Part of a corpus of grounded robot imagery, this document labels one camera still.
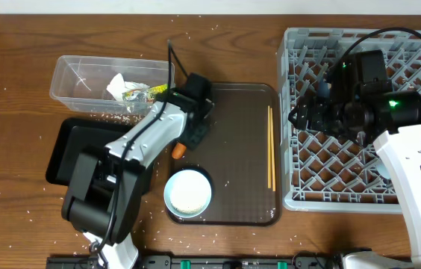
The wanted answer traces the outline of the light blue rice bowl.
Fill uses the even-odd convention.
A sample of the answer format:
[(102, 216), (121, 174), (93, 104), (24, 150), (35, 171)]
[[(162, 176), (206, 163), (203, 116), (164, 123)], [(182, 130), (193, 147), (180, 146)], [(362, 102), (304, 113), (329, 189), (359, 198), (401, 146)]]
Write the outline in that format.
[(210, 205), (211, 198), (210, 181), (198, 170), (181, 170), (173, 174), (163, 191), (167, 209), (181, 219), (202, 214)]

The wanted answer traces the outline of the dark brown serving tray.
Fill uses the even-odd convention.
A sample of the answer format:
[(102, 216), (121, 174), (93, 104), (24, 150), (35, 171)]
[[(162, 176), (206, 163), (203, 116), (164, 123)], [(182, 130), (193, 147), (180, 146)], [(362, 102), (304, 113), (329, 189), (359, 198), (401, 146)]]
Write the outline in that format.
[(195, 169), (210, 180), (209, 206), (198, 216), (172, 215), (179, 224), (271, 226), (281, 216), (279, 188), (268, 186), (267, 129), (278, 141), (278, 97), (266, 84), (215, 83), (216, 107), (194, 150), (170, 161), (170, 172)]

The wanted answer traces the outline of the large blue plate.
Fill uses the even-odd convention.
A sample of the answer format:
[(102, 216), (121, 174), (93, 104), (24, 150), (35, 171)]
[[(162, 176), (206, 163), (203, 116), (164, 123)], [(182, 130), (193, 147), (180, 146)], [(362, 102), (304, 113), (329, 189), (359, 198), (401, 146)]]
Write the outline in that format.
[(322, 99), (329, 99), (331, 93), (331, 83), (328, 83), (324, 78), (318, 82), (316, 95)]

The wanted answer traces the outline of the wooden chopstick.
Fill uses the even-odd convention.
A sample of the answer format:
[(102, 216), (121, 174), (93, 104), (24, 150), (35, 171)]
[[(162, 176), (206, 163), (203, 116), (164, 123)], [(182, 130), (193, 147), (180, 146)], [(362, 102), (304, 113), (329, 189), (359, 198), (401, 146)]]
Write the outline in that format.
[(271, 173), (272, 173), (272, 191), (276, 191), (276, 178), (275, 178), (275, 138), (274, 138), (274, 125), (273, 125), (273, 109), (269, 109), (269, 124), (270, 124), (270, 154), (271, 154)]
[(270, 107), (267, 106), (267, 187), (272, 188), (272, 172), (271, 172), (271, 118), (270, 118)]

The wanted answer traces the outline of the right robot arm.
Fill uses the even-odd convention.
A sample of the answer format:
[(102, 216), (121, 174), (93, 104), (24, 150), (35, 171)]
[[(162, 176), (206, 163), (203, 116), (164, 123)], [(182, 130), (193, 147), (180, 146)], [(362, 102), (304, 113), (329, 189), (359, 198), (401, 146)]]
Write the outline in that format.
[(374, 146), (402, 209), (412, 264), (421, 268), (421, 95), (393, 89), (382, 51), (342, 57), (288, 120), (298, 130)]

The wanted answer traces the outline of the grey dishwasher rack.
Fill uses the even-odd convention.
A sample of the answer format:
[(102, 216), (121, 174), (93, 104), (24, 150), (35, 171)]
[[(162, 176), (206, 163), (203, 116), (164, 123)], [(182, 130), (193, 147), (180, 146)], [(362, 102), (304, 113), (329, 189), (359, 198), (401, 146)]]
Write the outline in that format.
[(421, 95), (421, 39), (401, 31), (288, 28), (276, 53), (280, 106), (282, 200), (291, 211), (400, 214), (390, 179), (382, 178), (373, 146), (321, 132), (299, 131), (288, 120), (301, 95), (310, 96), (345, 51), (379, 49), (394, 90)]

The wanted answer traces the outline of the aluminium foil ball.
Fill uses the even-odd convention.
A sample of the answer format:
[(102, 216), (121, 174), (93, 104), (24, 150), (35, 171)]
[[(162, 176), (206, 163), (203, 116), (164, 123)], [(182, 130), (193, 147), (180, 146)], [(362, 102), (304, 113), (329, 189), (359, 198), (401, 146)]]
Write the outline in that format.
[(151, 106), (146, 90), (128, 90), (122, 94), (122, 100), (130, 114), (146, 114)]

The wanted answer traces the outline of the orange carrot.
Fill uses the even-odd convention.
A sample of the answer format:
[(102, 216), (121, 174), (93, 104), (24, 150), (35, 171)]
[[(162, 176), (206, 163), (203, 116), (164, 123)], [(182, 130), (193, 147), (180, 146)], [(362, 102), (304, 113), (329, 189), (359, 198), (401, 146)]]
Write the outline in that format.
[(177, 143), (172, 151), (172, 157), (175, 160), (178, 160), (183, 157), (184, 153), (186, 152), (187, 147), (182, 143)]

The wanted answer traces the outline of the small blue cup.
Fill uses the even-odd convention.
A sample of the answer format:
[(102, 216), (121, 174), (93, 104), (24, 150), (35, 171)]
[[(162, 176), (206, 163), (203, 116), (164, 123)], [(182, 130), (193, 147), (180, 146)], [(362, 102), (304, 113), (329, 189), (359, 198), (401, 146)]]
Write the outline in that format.
[(378, 160), (375, 164), (375, 168), (378, 172), (378, 174), (384, 178), (384, 179), (390, 179), (390, 174), (387, 170), (387, 168), (385, 167), (384, 163), (382, 162), (382, 160)]

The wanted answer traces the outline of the black plastic tray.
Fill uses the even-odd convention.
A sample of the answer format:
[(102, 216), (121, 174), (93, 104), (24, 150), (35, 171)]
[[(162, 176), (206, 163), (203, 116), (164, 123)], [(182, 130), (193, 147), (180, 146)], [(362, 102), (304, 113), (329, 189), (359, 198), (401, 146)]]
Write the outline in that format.
[[(118, 123), (105, 123), (84, 118), (71, 117), (64, 120), (54, 145), (46, 171), (47, 182), (54, 185), (69, 185), (79, 154), (87, 147), (103, 150), (107, 143), (117, 140), (131, 129)], [(113, 183), (106, 176), (113, 175), (117, 163), (108, 164), (104, 154), (99, 156), (100, 164), (93, 174), (87, 199), (110, 200)]]

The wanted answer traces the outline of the white tissue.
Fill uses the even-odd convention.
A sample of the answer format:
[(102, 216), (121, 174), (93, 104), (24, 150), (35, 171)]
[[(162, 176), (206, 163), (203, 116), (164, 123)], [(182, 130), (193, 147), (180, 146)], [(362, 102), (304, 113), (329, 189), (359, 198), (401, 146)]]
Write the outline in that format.
[(125, 91), (125, 82), (132, 81), (125, 81), (123, 75), (118, 73), (112, 78), (106, 88), (107, 92), (110, 93), (116, 101), (123, 102), (122, 93)]

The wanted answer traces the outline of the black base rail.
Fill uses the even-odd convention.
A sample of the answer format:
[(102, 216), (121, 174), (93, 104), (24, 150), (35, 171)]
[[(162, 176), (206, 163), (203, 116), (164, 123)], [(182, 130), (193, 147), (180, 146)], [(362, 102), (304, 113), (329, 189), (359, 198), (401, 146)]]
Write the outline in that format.
[[(97, 257), (48, 257), (45, 269), (105, 268)], [(132, 269), (337, 269), (338, 262), (318, 256), (297, 256), (290, 259), (237, 259), (170, 256), (144, 256), (138, 258)]]

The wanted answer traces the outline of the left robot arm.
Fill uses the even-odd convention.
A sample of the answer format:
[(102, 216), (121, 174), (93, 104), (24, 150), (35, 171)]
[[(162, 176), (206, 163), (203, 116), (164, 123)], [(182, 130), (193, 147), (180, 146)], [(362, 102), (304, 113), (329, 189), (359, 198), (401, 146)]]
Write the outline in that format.
[(90, 240), (92, 268), (132, 268), (138, 257), (130, 230), (137, 219), (146, 173), (173, 141), (195, 149), (208, 128), (213, 86), (190, 73), (186, 83), (159, 93), (150, 112), (104, 146), (86, 144), (68, 169), (61, 216)]

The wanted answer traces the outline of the green snack wrapper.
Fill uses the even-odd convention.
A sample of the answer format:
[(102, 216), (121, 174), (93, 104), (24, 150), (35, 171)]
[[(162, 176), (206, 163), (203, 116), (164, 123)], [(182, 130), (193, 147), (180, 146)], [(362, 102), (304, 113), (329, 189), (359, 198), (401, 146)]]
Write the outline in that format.
[(146, 90), (149, 101), (151, 103), (153, 103), (156, 95), (158, 95), (160, 93), (163, 93), (167, 90), (167, 85), (162, 84), (162, 85), (150, 87), (147, 84), (125, 82), (125, 91), (124, 92), (126, 92), (128, 90), (138, 90), (138, 89)]

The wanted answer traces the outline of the clear plastic bin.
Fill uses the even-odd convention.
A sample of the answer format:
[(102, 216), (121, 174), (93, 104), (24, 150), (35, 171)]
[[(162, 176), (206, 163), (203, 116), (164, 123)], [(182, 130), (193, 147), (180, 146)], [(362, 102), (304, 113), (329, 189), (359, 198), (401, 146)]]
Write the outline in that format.
[(97, 114), (130, 114), (106, 88), (121, 73), (125, 81), (150, 87), (166, 84), (168, 63), (133, 58), (64, 55), (57, 60), (49, 95), (72, 111)]

